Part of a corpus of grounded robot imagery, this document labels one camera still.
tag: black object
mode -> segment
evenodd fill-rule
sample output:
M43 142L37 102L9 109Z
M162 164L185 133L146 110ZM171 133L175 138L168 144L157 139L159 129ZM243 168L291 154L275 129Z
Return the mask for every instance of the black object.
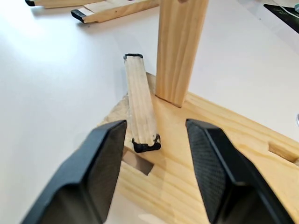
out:
M54 174L22 224L104 223L120 171L126 129L126 121L93 129Z
M25 0L25 2L29 6L36 6L36 4L34 3L34 1L32 1L32 0Z
M270 12L280 18L283 22L285 22L289 27L295 30L299 34L299 19L286 13L280 6L268 5L264 4ZM290 13L299 16L299 13L295 11L295 8L284 7Z
M86 15L82 12L80 12L79 10L77 9L73 9L71 10L71 15L76 18L77 20L80 20L81 22L84 23L84 17L86 17Z
M135 152L137 153L145 153L149 151L155 151L159 150L161 148L161 137L159 134L156 134L156 138L154 139L154 144L152 146L149 146L148 144L140 144L136 143L134 138L132 138L132 143Z
M210 223L294 223L257 168L220 128L192 119L186 127Z

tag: wooden block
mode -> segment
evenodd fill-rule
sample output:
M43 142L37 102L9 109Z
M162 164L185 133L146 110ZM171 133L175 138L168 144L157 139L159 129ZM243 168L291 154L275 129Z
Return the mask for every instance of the wooden block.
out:
M148 176L122 162L119 192L169 224L208 224L185 127L186 119L197 119L224 130L234 146L255 164L294 222L299 223L299 167L294 164L299 158L299 143L192 93L187 93L186 102L177 108L154 96L154 76L148 75L148 82L163 144L158 151L138 154L154 164ZM125 96L103 123L127 119L128 111ZM134 152L131 139L128 120L125 149ZM283 152L283 157L275 152Z
M160 5L156 95L181 107L208 0L163 0Z
M99 1L101 0L25 0L29 6L43 6L44 8L83 6Z
M104 22L157 7L159 0L103 0L72 10L71 14L83 23Z
M132 143L137 153L161 148L155 112L151 102L150 88L146 78L143 56L124 56L129 98L129 119L132 130Z

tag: wooden stick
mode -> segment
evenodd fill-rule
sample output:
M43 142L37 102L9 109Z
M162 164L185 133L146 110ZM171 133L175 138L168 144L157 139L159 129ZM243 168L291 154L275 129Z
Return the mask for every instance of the wooden stick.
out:
M161 147L160 135L157 131L143 56L127 54L124 60L128 81L129 122L134 150L137 153L158 150Z
M83 23L104 22L159 6L159 0L104 0L72 10L71 14Z
M25 0L29 6L43 6L44 8L83 6L98 1L103 0Z
M182 107L208 0L163 0L160 5L156 95Z

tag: wood grain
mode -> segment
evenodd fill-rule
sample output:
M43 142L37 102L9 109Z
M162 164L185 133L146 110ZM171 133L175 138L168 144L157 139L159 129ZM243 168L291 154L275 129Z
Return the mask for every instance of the wood grain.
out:
M71 7L83 6L90 3L99 2L101 0L34 0L26 1L29 5L43 6L44 8L58 8L58 7Z
M157 130L143 56L127 54L124 56L124 61L128 83L131 141L134 149L137 153L158 150L161 148L161 140Z
M83 23L104 22L159 6L159 0L103 0L72 10Z
M163 0L157 56L156 95L181 107L202 31L208 0Z
M187 93L182 108L154 96L155 77L148 75L157 126L163 145L160 150L139 154L154 164L148 176L122 163L117 190L125 197L169 224L209 223L192 166L185 120L198 119L221 127L234 146L249 158L284 207L299 223L299 167L269 152L269 143L285 154L299 158L299 143L250 119ZM128 118L128 97L111 111L103 123ZM133 150L130 122L125 148Z

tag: wooden plank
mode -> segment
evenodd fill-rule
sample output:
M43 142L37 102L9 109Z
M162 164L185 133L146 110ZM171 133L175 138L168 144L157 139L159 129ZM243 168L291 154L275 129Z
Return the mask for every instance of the wooden plank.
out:
M249 158L299 223L299 167L269 151L279 146L286 158L299 158L299 143L250 119L187 93L182 108L154 96L155 77L148 75L157 126L163 145L160 150L138 154L154 164L148 176L122 163L117 190L148 212L169 224L209 223L192 166L185 120L198 119L221 127L234 146ZM125 96L103 123L128 118ZM133 152L130 122L125 148Z
M159 0L104 0L72 10L71 14L83 23L104 22L157 7L158 5Z
M160 6L156 95L181 107L208 0L163 0Z
M99 1L103 0L25 0L29 6L43 6L44 8L83 6Z
M137 153L161 148L155 112L151 102L150 88L146 78L143 56L124 56L129 98L129 119L132 130L132 143Z

